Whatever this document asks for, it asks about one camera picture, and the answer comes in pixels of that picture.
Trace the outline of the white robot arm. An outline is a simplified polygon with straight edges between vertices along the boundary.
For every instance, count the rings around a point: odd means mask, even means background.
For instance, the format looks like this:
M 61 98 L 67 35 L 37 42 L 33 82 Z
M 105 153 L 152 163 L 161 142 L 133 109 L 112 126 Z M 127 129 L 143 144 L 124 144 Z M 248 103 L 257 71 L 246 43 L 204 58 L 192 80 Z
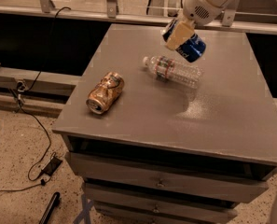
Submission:
M 241 14 L 236 11 L 239 4 L 240 0 L 185 0 L 174 20 L 167 48 L 190 58 L 192 54 L 183 46 L 193 36 L 195 28 L 205 26 L 277 38 L 277 22 L 271 20 L 271 14 Z

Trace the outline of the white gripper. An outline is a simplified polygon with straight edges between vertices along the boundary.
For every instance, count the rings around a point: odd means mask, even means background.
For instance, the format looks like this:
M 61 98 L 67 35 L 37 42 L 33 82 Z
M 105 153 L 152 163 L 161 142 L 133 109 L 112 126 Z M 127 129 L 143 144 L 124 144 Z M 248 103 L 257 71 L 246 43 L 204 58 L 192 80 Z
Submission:
M 183 15 L 187 19 L 173 19 L 165 29 L 166 47 L 176 50 L 194 34 L 194 22 L 204 25 L 211 22 L 224 9 L 226 0 L 185 0 Z

